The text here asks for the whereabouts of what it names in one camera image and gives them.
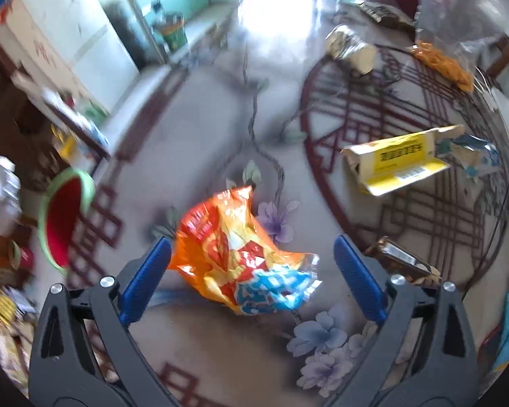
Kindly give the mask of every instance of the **orange object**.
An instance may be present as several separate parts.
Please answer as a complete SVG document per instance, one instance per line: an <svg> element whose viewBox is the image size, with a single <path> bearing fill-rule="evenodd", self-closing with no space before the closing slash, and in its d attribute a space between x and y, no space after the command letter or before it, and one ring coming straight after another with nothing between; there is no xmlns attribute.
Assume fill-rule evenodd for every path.
<svg viewBox="0 0 509 407"><path fill-rule="evenodd" d="M296 309L320 284L318 256L279 250L251 214L252 192L226 190L186 213L169 269L237 314Z"/></svg>
<svg viewBox="0 0 509 407"><path fill-rule="evenodd" d="M459 89L468 93L473 92L473 75L462 69L456 59L446 56L433 44L417 42L411 47L410 52L419 61L456 83Z"/></svg>

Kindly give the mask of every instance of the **clear plastic bag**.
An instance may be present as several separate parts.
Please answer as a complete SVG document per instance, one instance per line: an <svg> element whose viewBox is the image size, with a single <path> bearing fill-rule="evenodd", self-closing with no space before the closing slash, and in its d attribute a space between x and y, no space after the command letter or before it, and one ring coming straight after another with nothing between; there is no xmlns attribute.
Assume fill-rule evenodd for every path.
<svg viewBox="0 0 509 407"><path fill-rule="evenodd" d="M419 0L417 46L412 52L462 90L472 92L481 50L502 35L495 22L501 17L493 0Z"/></svg>

